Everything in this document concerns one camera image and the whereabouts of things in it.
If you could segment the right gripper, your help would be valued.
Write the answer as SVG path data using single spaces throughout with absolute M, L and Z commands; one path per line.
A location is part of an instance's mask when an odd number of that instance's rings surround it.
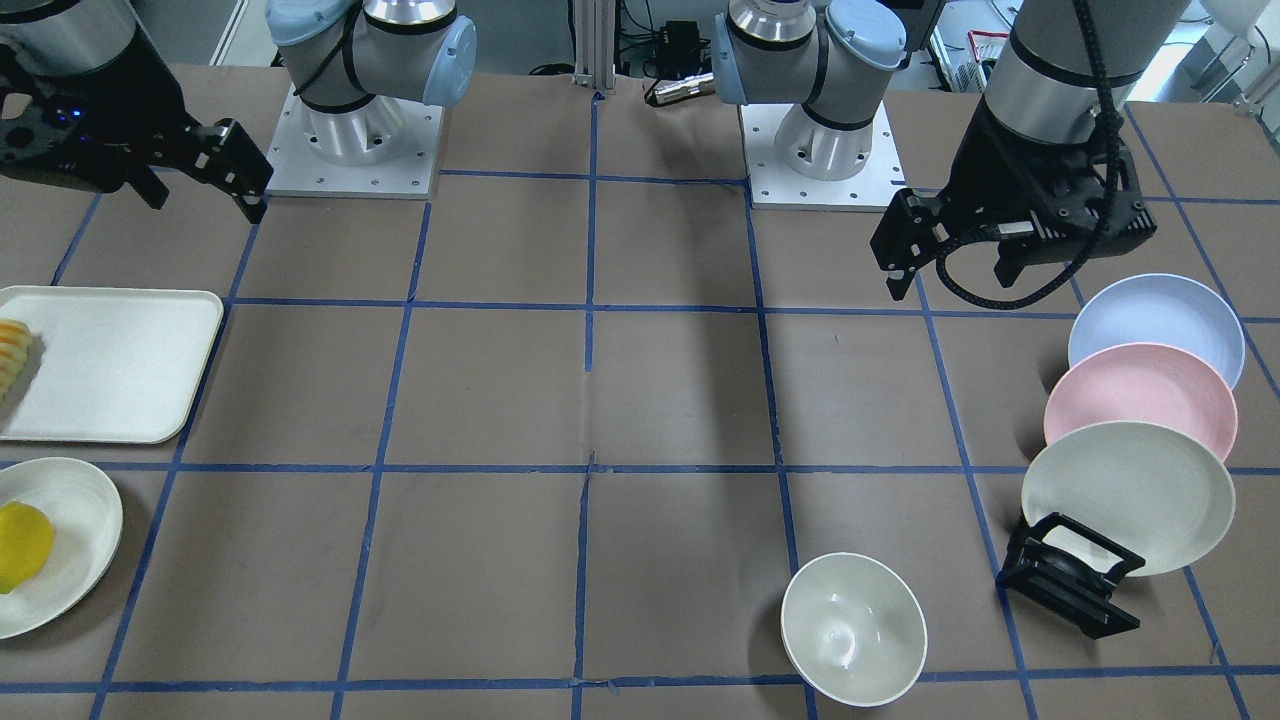
M 155 168 L 179 170 L 230 196 L 257 225 L 274 168 L 236 119 L 191 126 L 180 86 L 147 40 L 105 67 L 72 77 L 37 76 L 3 45 L 3 100 L 27 97 L 3 120 L 3 176 L 111 193 L 132 184 L 164 195 Z M 191 160 L 191 142 L 195 155 Z

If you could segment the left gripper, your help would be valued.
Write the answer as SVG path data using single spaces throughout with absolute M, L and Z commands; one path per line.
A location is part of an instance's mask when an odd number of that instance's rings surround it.
M 923 266 L 945 260 L 947 237 L 934 233 L 940 223 L 954 238 L 978 231 L 997 242 L 995 274 L 1004 287 L 1027 266 L 1074 260 L 1101 217 L 1108 229 L 1091 258 L 1140 247 L 1158 225 L 1142 197 L 1130 150 L 1119 138 L 1120 126 L 1114 120 L 1093 128 L 1082 143 L 1043 143 L 1005 127 L 980 101 L 947 184 L 928 197 L 899 190 L 870 238 L 892 300 L 904 300 Z

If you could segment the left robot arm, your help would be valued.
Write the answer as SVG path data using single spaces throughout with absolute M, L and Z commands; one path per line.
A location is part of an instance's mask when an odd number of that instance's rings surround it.
M 822 181 L 855 174 L 890 77 L 929 4 L 731 1 L 716 18 L 716 91 L 788 106 L 780 151 Z M 1140 247 L 1146 206 L 1120 111 L 1178 22 L 1175 1 L 1025 1 L 975 106 L 947 184 L 888 201 L 870 250 L 900 300 L 923 266 L 978 307 L 1041 301 L 1091 259 Z

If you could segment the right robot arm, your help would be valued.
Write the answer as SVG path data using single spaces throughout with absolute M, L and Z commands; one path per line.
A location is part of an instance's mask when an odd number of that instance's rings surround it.
M 351 118 L 387 150 L 394 100 L 451 108 L 475 68 L 477 31 L 453 1 L 270 1 L 271 41 L 326 160 L 351 161 L 319 124 Z M 5 1 L 3 96 L 28 104 L 3 120 L 3 174 L 83 192 L 129 186 L 151 208 L 178 170 L 261 222 L 268 155 L 237 120 L 204 126 L 128 1 Z

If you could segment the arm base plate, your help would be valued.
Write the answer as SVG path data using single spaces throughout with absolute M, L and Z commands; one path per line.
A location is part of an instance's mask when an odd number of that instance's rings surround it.
M 445 110 L 376 96 L 328 114 L 285 96 L 268 150 L 274 199 L 428 200 L 436 178 Z
M 745 105 L 739 115 L 756 208 L 883 211 L 908 186 L 884 104 L 852 131 L 824 127 L 797 104 Z

